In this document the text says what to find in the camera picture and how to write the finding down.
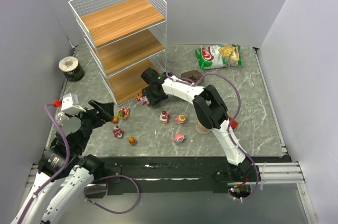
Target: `can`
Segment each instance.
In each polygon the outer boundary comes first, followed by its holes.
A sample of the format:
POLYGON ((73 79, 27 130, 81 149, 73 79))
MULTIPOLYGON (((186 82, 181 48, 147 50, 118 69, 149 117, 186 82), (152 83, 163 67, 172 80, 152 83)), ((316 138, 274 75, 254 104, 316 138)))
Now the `can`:
POLYGON ((69 81, 78 81, 85 76, 80 62, 75 57, 65 57, 59 62, 59 68, 63 72, 65 78, 69 81))

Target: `shelf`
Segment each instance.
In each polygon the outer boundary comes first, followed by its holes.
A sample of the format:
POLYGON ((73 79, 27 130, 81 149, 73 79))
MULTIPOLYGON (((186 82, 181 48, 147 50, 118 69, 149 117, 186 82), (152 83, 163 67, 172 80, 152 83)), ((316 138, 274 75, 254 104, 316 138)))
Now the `shelf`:
POLYGON ((84 15, 81 19, 96 47, 165 20, 147 0, 127 0, 84 15))
POLYGON ((143 30, 97 51, 106 75, 110 75, 163 50, 150 30, 143 30))
POLYGON ((108 81, 115 95, 117 104, 122 104, 135 95, 141 93, 142 89, 148 86, 141 78, 141 74, 148 67, 156 69, 149 59, 146 59, 126 70, 111 76, 108 81))

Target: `can lid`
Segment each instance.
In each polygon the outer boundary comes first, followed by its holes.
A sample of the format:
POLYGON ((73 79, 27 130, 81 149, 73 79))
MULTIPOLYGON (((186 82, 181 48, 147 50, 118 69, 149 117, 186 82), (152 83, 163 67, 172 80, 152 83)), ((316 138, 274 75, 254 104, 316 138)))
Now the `can lid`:
POLYGON ((59 68, 63 72, 71 72, 79 65, 79 60, 75 57, 65 57, 59 62, 59 68))

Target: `chip bag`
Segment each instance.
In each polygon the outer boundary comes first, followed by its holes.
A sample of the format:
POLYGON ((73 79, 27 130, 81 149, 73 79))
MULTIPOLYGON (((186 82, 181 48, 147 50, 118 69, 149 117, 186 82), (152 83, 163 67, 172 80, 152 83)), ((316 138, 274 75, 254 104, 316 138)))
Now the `chip bag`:
POLYGON ((237 44, 212 45, 195 51, 201 69, 241 66, 237 44))

